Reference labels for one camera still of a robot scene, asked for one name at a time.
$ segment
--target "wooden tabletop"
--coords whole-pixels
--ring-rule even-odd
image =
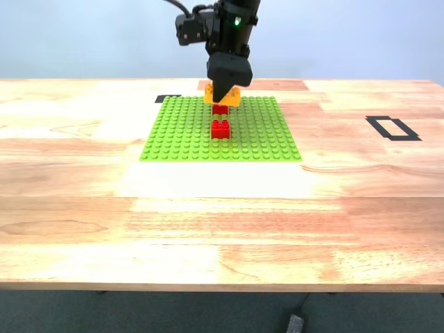
[[[0,288],[444,292],[444,87],[256,80],[302,162],[139,162],[205,83],[0,81]]]

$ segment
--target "black tape outline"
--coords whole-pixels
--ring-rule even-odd
[[[392,135],[380,123],[379,120],[391,120],[407,135]],[[382,136],[389,138],[391,141],[422,141],[418,133],[408,127],[401,119],[392,119],[389,116],[366,116],[366,121]]]
[[[165,97],[181,97],[182,95],[158,95],[154,103],[163,103]]]

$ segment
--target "black cable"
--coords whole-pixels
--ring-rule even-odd
[[[213,8],[214,8],[213,5],[197,5],[197,6],[194,6],[194,8],[193,8],[193,14],[198,14],[201,10],[213,9]]]
[[[182,5],[179,1],[177,1],[177,0],[165,0],[165,1],[175,5],[179,9],[181,9],[181,11],[183,11],[185,13],[186,17],[191,17],[191,13],[188,11],[187,7]]]

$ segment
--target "red lego brick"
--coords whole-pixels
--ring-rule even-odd
[[[230,123],[228,120],[213,120],[211,124],[211,138],[212,139],[229,139],[230,138]]]
[[[213,104],[212,106],[213,114],[228,114],[229,109],[230,107],[226,105]]]

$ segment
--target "white wall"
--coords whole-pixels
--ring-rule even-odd
[[[3,0],[0,77],[203,77],[205,47],[178,45],[178,14],[162,0]],[[258,16],[255,77],[444,85],[444,0],[262,0]]]

